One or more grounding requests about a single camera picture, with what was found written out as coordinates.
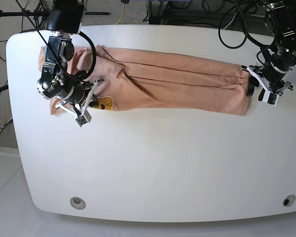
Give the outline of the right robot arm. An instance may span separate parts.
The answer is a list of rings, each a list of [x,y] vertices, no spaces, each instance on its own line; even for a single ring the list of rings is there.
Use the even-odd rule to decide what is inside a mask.
[[[52,35],[46,41],[44,62],[37,90],[45,99],[56,99],[55,108],[73,115],[79,125],[91,121],[88,108],[99,105],[95,90],[104,82],[103,77],[91,78],[96,66],[96,48],[80,28],[86,12],[85,0],[55,0],[46,29]],[[91,47],[89,69],[70,74],[68,63],[74,57],[71,36],[83,37]]]

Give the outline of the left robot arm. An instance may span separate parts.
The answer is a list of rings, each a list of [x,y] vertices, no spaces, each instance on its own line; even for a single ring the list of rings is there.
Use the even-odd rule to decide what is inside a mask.
[[[236,0],[234,5],[236,13],[242,18],[244,40],[258,46],[258,55],[264,58],[260,66],[246,68],[250,74],[247,96],[252,96],[254,88],[261,86],[259,101],[275,106],[284,90],[293,90],[293,85],[283,78],[296,66],[296,0]],[[249,34],[246,14],[254,6],[265,7],[264,23],[273,35],[273,42],[269,45]]]

